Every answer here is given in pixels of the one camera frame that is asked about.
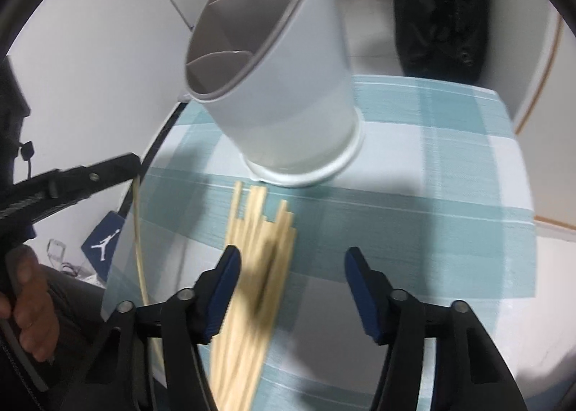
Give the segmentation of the person's left hand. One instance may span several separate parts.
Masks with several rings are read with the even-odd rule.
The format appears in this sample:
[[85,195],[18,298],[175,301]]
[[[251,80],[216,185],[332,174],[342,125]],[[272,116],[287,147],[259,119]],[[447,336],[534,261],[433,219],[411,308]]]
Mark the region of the person's left hand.
[[21,329],[19,343],[38,362],[50,359],[59,340],[59,319],[48,283],[34,251],[21,245],[10,252],[18,261],[17,280],[22,290],[15,306],[1,294],[1,319],[14,319]]

